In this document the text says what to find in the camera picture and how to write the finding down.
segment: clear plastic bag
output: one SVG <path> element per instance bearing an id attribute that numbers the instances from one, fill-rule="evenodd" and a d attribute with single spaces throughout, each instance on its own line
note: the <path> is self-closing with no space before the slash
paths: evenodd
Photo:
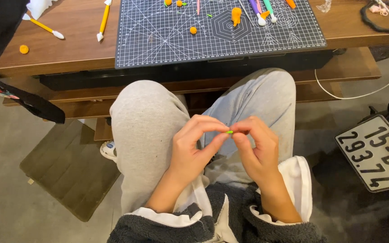
<path id="1" fill-rule="evenodd" d="M 47 8 L 52 6 L 52 1 L 56 2 L 58 0 L 31 0 L 26 8 L 31 12 L 34 19 L 38 19 Z"/>
<path id="2" fill-rule="evenodd" d="M 325 0 L 325 3 L 322 5 L 316 6 L 319 10 L 321 10 L 322 13 L 327 13 L 331 8 L 331 1 L 332 0 Z"/>

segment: white cable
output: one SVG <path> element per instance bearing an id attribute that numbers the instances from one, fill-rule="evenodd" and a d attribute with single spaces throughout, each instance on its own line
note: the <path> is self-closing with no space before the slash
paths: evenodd
<path id="1" fill-rule="evenodd" d="M 389 9 L 385 6 L 385 3 L 382 2 L 381 0 L 376 0 L 376 1 L 377 1 L 379 4 L 381 4 L 382 7 L 384 7 L 384 8 L 387 10 L 388 14 L 389 14 Z M 373 92 L 371 92 L 371 93 L 369 93 L 369 94 L 362 95 L 362 96 L 349 97 L 349 98 L 340 98 L 340 97 L 337 97 L 337 96 L 331 94 L 330 92 L 326 91 L 326 90 L 324 89 L 324 87 L 322 87 L 321 83 L 319 82 L 318 76 L 317 76 L 317 74 L 316 74 L 316 69 L 315 69 L 315 78 L 316 78 L 316 81 L 318 82 L 318 85 L 321 87 L 321 89 L 323 89 L 327 94 L 329 94 L 330 96 L 332 96 L 332 97 L 334 97 L 334 98 L 336 98 L 336 99 L 356 99 L 356 98 L 361 98 L 361 97 L 364 97 L 364 96 L 368 96 L 368 95 L 374 94 L 374 93 L 376 93 L 376 92 L 378 92 L 378 91 L 381 91 L 381 90 L 385 89 L 386 87 L 388 87 L 388 85 L 389 85 L 389 83 L 388 83 L 387 85 L 383 86 L 382 88 L 380 88 L 380 89 L 378 89 L 378 90 L 376 90 L 376 91 L 373 91 Z"/>

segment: self-healing cutting mat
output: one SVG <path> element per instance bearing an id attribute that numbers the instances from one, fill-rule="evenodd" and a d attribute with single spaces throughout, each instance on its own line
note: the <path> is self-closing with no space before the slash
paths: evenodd
<path id="1" fill-rule="evenodd" d="M 270 0 L 278 21 L 259 26 L 248 0 L 241 0 L 247 13 L 236 27 L 231 20 L 237 0 L 176 0 L 166 7 L 163 0 L 124 0 L 118 26 L 115 68 L 163 65 L 235 56 L 250 56 L 295 49 L 325 47 L 326 41 L 307 0 Z M 265 5 L 260 0 L 262 12 Z M 197 28 L 192 35 L 190 27 Z"/>
<path id="2" fill-rule="evenodd" d="M 87 222 L 120 175 L 100 154 L 102 142 L 77 120 L 55 125 L 20 163 L 20 169 L 74 216 Z"/>

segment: slipper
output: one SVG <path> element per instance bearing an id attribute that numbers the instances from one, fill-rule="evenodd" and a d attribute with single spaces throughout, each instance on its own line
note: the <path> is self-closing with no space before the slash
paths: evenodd
<path id="1" fill-rule="evenodd" d="M 106 159 L 113 160 L 116 163 L 116 149 L 115 149 L 115 141 L 110 140 L 106 141 L 100 147 L 100 153 Z"/>

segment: orange clay ball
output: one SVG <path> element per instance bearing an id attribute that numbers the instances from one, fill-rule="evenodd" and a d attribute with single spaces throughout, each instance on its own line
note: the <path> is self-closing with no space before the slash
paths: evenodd
<path id="1" fill-rule="evenodd" d="M 25 46 L 25 45 L 22 45 L 22 46 L 20 46 L 19 51 L 22 54 L 26 54 L 26 53 L 29 52 L 29 48 L 27 46 Z"/>
<path id="2" fill-rule="evenodd" d="M 196 34 L 196 32 L 197 32 L 196 27 L 191 27 L 191 28 L 190 28 L 190 33 L 191 33 L 191 34 L 194 35 L 194 34 Z"/>

